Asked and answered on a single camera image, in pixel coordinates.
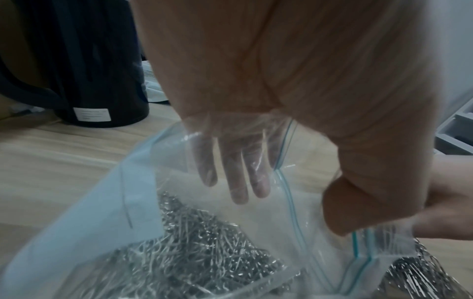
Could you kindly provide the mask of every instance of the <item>clear plastic glove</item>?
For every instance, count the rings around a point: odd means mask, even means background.
[[[473,240],[473,157],[434,156],[427,206],[415,216],[419,238]]]
[[[443,87],[439,1],[131,3],[146,55],[183,119],[278,111],[338,146],[342,176],[323,201],[334,232],[423,207]],[[237,153],[236,163],[223,162],[234,201],[248,200],[243,162],[254,192],[264,197],[267,168],[254,169],[260,149],[245,157],[245,140],[218,142]],[[215,157],[202,151],[195,157],[211,186]]]

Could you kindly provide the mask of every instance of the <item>hand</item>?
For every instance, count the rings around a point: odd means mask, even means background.
[[[146,55],[183,119],[278,110],[338,146],[342,176],[323,201],[338,234],[423,207],[443,86],[436,4],[132,1]],[[242,144],[219,141],[237,148],[231,189],[241,187]]]
[[[473,158],[435,155],[427,206],[415,216],[419,238],[473,240]]]

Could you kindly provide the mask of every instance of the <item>white label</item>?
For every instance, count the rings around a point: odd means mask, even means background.
[[[109,122],[110,113],[108,109],[89,109],[74,107],[75,115],[80,122]]]

